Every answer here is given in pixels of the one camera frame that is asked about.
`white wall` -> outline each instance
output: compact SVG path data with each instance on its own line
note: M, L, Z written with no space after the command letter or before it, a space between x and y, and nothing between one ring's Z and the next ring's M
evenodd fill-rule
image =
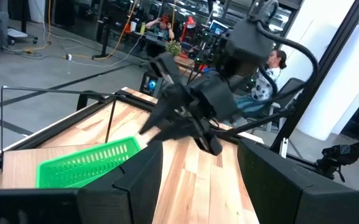
M306 46L320 60L352 4L353 0L304 0L287 38ZM291 47L282 50L287 53L287 68L277 80L278 87L290 78L306 81L312 73L309 60Z
M298 130L325 141L339 133L359 107L359 26L345 44L302 116Z

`computer screen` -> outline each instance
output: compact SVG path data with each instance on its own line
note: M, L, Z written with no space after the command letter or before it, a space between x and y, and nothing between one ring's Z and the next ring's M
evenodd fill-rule
M223 31L227 30L227 28L229 27L216 20L212 20L210 25L210 31L218 35L221 34Z

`dark hair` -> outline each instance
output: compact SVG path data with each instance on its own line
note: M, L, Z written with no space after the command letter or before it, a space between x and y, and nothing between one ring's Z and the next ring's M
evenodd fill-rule
M281 69L286 68L287 54L282 50L276 50L276 57L280 58L279 68Z

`chair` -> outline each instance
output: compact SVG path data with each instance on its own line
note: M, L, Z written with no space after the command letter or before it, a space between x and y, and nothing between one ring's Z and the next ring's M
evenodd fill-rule
M279 93L277 93L277 95L281 95L281 94L285 94L288 93L289 91L303 85L305 82L298 79L298 78L290 78L286 84L280 89ZM294 100L294 98L296 98L296 96L298 95L298 93L294 93L291 94L287 97L284 97L280 100L277 100L275 102L273 102L270 106L269 106L269 112L268 114L266 114L266 110L268 109L267 106L264 106L263 108L261 108L260 110L256 111L255 113L251 114L251 116L247 117L247 119L258 119L258 118L263 118L265 116L271 116L273 113L275 112L279 112L282 111L284 109L287 108L288 105L290 105L292 103L292 101ZM284 124L284 119L285 118L280 118L279 119L279 130L281 129L281 127ZM272 131L272 121L269 122L266 125L266 131L267 132L271 132Z

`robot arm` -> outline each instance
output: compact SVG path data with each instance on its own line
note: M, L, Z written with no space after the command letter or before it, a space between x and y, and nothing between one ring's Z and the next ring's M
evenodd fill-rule
M337 145L323 149L323 158L316 161L317 173L334 179L334 172L340 174L340 178L345 182L341 173L341 166L350 165L359 159L359 142L352 145Z
M270 19L278 7L277 0L255 1L250 9L248 17L236 24L233 30L224 37L217 50L218 56L215 60L216 71L211 71L208 76L202 76L184 86L180 82L180 73L175 65L173 56L166 52L160 54L151 61L151 67L155 73L163 77L170 85L161 91L161 97L156 107L152 111L149 119L140 130L140 134L145 133L153 126L157 126L166 117L175 113L175 119L170 126L162 129L152 140L165 141L168 139L179 139L192 136L201 150L210 154L218 155L222 146L217 139L217 130L210 129L208 121L216 119L218 121L234 120L244 116L233 99L232 89L239 82L235 72L241 65L243 76L252 75L257 68L261 74L276 87L275 82L269 77L262 64L264 64L273 49L273 43L286 44L300 50L312 62L314 71L311 76L318 71L318 63L313 54L305 47L291 40L271 34L266 29ZM249 106L265 105L278 99L298 92L304 86L289 91L280 96L276 96L277 88L271 99L258 101ZM220 134L238 134L241 130L232 130L227 133L219 130Z

